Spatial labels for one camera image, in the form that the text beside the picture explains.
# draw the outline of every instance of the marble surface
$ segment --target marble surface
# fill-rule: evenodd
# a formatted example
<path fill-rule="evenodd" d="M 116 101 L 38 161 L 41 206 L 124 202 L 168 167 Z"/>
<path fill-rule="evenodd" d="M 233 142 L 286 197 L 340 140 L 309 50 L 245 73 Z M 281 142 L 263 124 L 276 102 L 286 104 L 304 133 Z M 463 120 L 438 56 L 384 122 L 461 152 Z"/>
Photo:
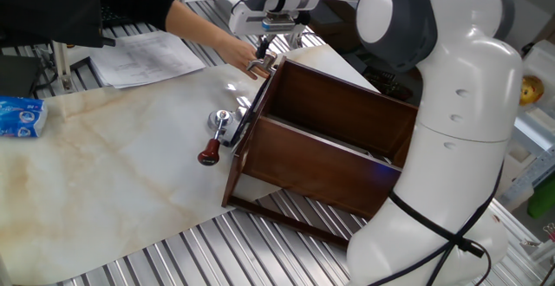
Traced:
<path fill-rule="evenodd" d="M 329 46 L 288 57 L 373 89 Z M 0 138 L 0 255 L 12 282 L 56 283 L 228 211 L 231 151 L 213 167 L 196 160 L 206 118 L 251 101 L 261 83 L 226 65 L 47 99 L 41 138 Z M 236 194 L 276 190 L 244 176 Z"/>

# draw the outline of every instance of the tissue package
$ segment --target tissue package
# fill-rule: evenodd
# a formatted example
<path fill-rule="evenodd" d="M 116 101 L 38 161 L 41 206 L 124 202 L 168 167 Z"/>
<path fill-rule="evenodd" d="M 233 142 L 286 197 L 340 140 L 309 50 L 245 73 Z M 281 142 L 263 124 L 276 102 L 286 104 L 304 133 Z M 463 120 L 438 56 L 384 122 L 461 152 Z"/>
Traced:
<path fill-rule="evenodd" d="M 47 112 L 43 100 L 0 96 L 0 136 L 40 136 Z"/>

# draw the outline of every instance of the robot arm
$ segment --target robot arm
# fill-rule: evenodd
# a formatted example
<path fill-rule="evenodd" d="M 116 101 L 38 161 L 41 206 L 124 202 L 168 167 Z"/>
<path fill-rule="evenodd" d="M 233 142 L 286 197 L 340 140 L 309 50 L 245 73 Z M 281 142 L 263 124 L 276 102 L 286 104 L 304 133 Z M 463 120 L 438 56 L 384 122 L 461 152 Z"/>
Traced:
<path fill-rule="evenodd" d="M 296 20 L 317 1 L 242 0 L 232 12 L 232 29 L 258 35 L 302 31 L 304 26 Z M 356 27 L 365 48 L 398 71 L 416 66 L 424 80 L 395 197 L 442 229 L 458 233 L 495 192 L 517 113 L 522 61 L 514 49 L 494 38 L 506 35 L 512 26 L 512 2 L 346 1 L 358 2 Z M 350 285 L 382 284 L 446 243 L 398 203 L 388 199 L 351 238 Z M 465 237 L 484 246 L 496 262 L 506 252 L 504 233 L 502 224 L 487 212 Z M 438 272 L 436 265 L 443 261 Z M 459 284 L 486 267 L 484 257 L 455 247 L 387 285 Z"/>

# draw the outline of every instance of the white paper sheet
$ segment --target white paper sheet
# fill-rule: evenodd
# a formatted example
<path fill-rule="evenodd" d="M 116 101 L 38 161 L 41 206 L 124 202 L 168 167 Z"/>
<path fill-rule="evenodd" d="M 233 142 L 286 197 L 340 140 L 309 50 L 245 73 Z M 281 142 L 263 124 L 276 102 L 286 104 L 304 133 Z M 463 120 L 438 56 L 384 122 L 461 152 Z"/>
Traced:
<path fill-rule="evenodd" d="M 102 83 L 115 88 L 163 81 L 205 67 L 181 39 L 163 31 L 116 39 L 115 47 L 91 49 L 90 58 Z"/>

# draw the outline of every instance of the wooden knob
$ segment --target wooden knob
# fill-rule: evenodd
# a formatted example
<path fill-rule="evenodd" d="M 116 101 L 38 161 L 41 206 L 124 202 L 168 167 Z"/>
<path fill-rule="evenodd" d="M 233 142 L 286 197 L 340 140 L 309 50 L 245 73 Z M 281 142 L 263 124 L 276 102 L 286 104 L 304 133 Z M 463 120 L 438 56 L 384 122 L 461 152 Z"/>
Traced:
<path fill-rule="evenodd" d="M 218 164 L 219 161 L 219 141 L 216 139 L 210 139 L 208 145 L 206 145 L 206 150 L 199 154 L 198 160 L 204 166 L 213 166 Z"/>

